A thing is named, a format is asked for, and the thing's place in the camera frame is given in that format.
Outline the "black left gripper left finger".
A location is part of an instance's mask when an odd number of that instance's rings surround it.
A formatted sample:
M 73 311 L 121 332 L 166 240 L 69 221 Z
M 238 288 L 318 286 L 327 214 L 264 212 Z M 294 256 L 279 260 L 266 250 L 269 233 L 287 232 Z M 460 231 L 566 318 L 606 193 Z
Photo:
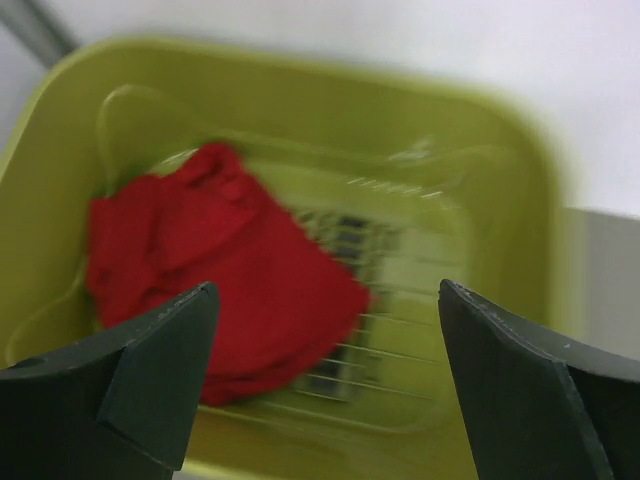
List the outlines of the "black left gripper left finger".
M 219 316 L 215 285 L 1 372 L 4 479 L 170 479 Z

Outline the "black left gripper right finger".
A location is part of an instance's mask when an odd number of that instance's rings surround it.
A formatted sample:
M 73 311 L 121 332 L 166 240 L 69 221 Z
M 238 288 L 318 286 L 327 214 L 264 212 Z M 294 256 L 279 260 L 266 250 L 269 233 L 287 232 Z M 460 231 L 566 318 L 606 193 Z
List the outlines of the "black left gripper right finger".
M 438 307 L 479 478 L 638 478 L 638 361 L 450 280 Z

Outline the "red t shirt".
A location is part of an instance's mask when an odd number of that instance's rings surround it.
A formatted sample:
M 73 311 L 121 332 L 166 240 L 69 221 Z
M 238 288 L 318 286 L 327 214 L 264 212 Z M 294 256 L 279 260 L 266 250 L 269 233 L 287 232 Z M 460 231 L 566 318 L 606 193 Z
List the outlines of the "red t shirt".
M 107 327 L 217 287 L 207 405 L 286 386 L 350 336 L 371 299 L 224 143 L 94 199 L 88 236 L 86 282 Z

